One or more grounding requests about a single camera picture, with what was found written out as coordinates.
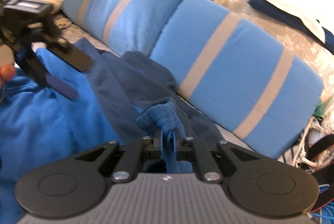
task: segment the blue striped cushion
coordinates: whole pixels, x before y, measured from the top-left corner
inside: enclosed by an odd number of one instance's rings
[[[151,58],[168,68],[181,85],[229,14],[228,9],[209,0],[183,0],[163,29]],[[240,134],[238,127],[248,116],[252,117],[251,111],[261,96],[270,93],[266,87],[285,54],[291,58],[291,67],[282,80],[282,88],[250,132]],[[242,19],[188,101],[239,135],[252,149],[277,158],[306,125],[322,87],[321,78],[307,64],[283,50],[283,45],[263,29]]]
[[[129,0],[116,17],[107,36],[106,24],[122,0],[89,0],[82,21],[78,19],[84,0],[65,0],[62,9],[77,25],[112,50],[124,54],[137,50],[149,54],[158,36],[181,0]]]

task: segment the blue cable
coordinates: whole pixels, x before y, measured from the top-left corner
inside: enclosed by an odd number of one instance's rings
[[[328,189],[328,187],[329,186],[327,186],[327,185],[326,186],[320,186],[319,187],[319,192],[320,193],[324,192],[325,190]],[[324,216],[322,214],[320,215],[320,214],[315,214],[315,213],[312,213],[312,215],[316,216],[316,217],[319,217],[319,218],[322,218],[322,219],[331,220],[331,224],[334,224],[334,202],[331,202],[331,203],[327,204],[322,209],[323,210],[325,209],[329,216]]]

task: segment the green fabric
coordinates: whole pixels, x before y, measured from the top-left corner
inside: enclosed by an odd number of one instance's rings
[[[318,120],[323,120],[323,115],[325,113],[324,110],[324,104],[322,103],[321,99],[318,102],[318,105],[316,106],[315,110],[314,110],[314,114],[313,116],[318,119]]]

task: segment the fuzzy blue cloth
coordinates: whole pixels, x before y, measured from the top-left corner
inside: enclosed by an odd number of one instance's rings
[[[192,165],[186,161],[176,161],[176,135],[178,128],[182,138],[187,137],[186,128],[191,131],[191,127],[186,114],[177,107],[173,98],[165,98],[156,101],[147,110],[143,111],[137,118],[139,127],[146,131],[151,137],[154,136],[157,127],[161,128],[163,139],[162,158],[166,162],[168,173],[190,173]]]

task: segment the ridged gray surface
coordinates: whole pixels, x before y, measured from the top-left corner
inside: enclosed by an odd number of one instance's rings
[[[24,216],[18,224],[314,224],[306,215],[269,220],[234,205],[218,185],[199,181],[194,174],[142,173],[127,184],[111,188],[89,212],[66,220]]]

